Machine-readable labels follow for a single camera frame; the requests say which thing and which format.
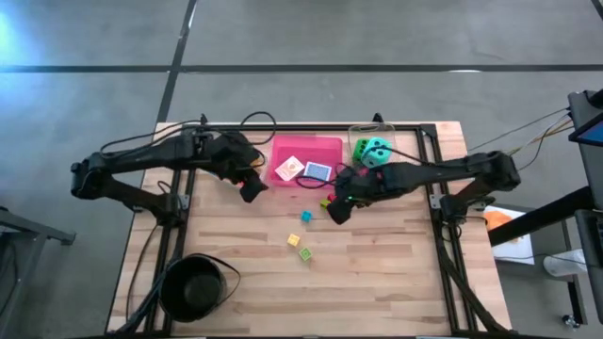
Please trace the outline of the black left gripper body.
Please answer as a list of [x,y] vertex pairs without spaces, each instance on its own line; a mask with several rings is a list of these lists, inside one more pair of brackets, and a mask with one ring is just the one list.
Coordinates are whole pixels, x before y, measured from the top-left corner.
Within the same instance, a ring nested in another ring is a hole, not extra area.
[[206,170],[220,179],[233,184],[261,181],[256,168],[264,164],[265,156],[239,132],[224,133],[208,141],[206,155]]

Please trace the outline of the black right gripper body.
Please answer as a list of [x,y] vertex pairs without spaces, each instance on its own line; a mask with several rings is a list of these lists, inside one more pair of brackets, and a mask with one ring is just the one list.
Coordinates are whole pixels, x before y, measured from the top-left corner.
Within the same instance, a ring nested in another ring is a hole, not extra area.
[[335,177],[335,200],[354,203],[373,203],[394,198],[394,190],[387,188],[393,164],[376,168],[344,168]]

